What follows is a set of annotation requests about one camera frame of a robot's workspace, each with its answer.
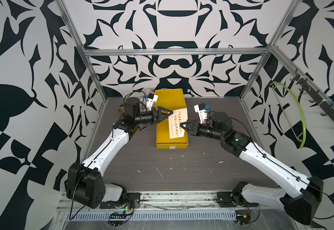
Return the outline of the beige postcard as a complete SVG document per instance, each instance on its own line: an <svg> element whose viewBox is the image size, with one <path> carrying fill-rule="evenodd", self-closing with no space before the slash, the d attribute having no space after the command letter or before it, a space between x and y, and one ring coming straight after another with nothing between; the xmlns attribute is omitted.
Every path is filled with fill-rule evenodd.
<svg viewBox="0 0 334 230"><path fill-rule="evenodd" d="M168 117L169 138L176 139L185 136L185 130L180 127L180 123L187 122L188 110L182 108L173 111L173 115Z"/></svg>

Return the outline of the yellow plastic drawer cabinet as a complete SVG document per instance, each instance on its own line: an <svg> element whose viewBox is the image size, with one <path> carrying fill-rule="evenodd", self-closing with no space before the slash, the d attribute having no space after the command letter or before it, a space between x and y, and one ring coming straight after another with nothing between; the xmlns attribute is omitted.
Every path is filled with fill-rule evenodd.
<svg viewBox="0 0 334 230"><path fill-rule="evenodd" d="M188 119L188 110L182 89L156 90L156 106L171 110L172 114L157 125L156 147L158 149L186 149L189 145L187 132L180 127Z"/></svg>

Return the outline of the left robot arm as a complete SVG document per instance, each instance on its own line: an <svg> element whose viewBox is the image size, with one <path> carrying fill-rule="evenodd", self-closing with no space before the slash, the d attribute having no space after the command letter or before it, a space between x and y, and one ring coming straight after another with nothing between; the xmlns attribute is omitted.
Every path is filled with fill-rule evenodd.
<svg viewBox="0 0 334 230"><path fill-rule="evenodd" d="M140 125L158 124L173 112L152 103L142 103L138 98L128 98L123 104L124 111L103 144L82 163L73 163L65 182L66 196L95 209L105 202L124 204L126 188L117 184L105 184L103 176L116 154L125 146Z"/></svg>

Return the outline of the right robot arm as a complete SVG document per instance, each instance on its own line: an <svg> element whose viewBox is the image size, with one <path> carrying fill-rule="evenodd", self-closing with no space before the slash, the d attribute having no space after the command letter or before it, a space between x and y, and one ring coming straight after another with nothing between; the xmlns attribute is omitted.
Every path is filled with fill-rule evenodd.
<svg viewBox="0 0 334 230"><path fill-rule="evenodd" d="M232 119L224 112L214 113L211 123L191 120L180 127L192 136L219 141L228 153L256 167L278 185L268 188L240 182L230 198L220 198L219 203L238 207L263 204L285 211L303 225L311 224L322 201L324 182L320 178L308 177L267 153L250 136L234 130Z"/></svg>

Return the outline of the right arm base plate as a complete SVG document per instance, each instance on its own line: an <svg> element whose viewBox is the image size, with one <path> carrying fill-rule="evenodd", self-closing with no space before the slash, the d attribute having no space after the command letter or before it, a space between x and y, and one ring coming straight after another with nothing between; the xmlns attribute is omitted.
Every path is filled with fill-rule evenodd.
<svg viewBox="0 0 334 230"><path fill-rule="evenodd" d="M258 203L247 202L240 193L235 192L217 192L216 202L222 208L242 208L249 206L250 208L255 208Z"/></svg>

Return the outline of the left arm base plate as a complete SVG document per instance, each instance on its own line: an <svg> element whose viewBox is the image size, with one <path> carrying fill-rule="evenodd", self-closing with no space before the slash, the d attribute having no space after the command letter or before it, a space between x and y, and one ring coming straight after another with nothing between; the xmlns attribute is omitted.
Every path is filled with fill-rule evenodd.
<svg viewBox="0 0 334 230"><path fill-rule="evenodd" d="M101 202L100 209L122 209L126 208L127 205L135 207L140 204L140 201L141 193L126 192L118 201Z"/></svg>

